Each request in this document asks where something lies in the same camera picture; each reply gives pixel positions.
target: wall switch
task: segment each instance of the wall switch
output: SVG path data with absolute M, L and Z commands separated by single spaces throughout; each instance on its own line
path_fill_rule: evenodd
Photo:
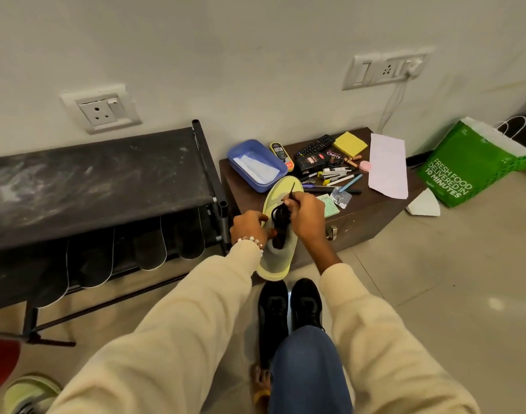
M 110 109 L 107 100 L 82 103 L 79 105 L 79 108 L 83 111 L 93 126 L 117 122 L 114 112 Z
M 91 135 L 141 123 L 124 84 L 65 91 L 60 98 L 72 119 Z
M 433 47 L 425 47 L 390 53 L 356 55 L 343 80 L 342 90 L 415 79 L 424 69 L 434 50 Z

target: bare foot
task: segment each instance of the bare foot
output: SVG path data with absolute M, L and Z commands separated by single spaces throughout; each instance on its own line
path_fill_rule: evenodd
M 258 365 L 252 368 L 252 389 L 257 414 L 267 414 L 269 396 L 271 395 L 271 372 Z

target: bag handle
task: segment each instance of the bag handle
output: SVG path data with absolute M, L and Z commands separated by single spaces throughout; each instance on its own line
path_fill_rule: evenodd
M 516 135 L 518 135 L 522 130 L 523 128 L 526 127 L 526 117 L 525 116 L 522 116 L 522 115 L 518 115 L 518 116 L 513 116 L 512 118 L 508 119 L 508 120 L 501 120 L 500 122 L 497 122 L 495 123 L 493 126 L 496 126 L 497 124 L 500 124 L 499 126 L 497 126 L 495 129 L 499 130 L 499 128 L 502 126 L 502 125 L 506 125 L 506 129 L 503 131 L 503 135 L 506 135 L 506 132 L 508 131 L 508 122 L 510 122 L 512 119 L 515 119 L 515 118 L 522 118 L 523 119 L 523 125 L 520 129 L 518 129 L 518 131 L 512 135 L 510 137 L 510 139 L 513 139 Z

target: blue pen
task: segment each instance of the blue pen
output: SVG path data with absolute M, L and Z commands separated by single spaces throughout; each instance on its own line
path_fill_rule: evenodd
M 345 189 L 347 189 L 349 186 L 351 186 L 354 182 L 356 182 L 357 180 L 359 180 L 361 177 L 363 177 L 362 174 L 359 174 L 358 176 L 356 176 L 353 180 L 351 180 L 349 183 L 347 183 L 345 186 L 343 186 L 341 189 L 340 189 L 340 193 L 343 193 L 345 191 Z

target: power cord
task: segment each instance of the power cord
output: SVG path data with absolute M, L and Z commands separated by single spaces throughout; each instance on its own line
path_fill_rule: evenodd
M 383 132 L 385 125 L 388 124 L 389 120 L 403 101 L 405 97 L 406 83 L 414 78 L 414 73 L 421 63 L 422 60 L 419 58 L 412 60 L 409 67 L 405 71 L 405 78 L 393 90 L 388 103 L 386 103 L 384 111 L 382 112 L 382 117 L 380 118 L 380 122 L 378 124 L 378 133 Z

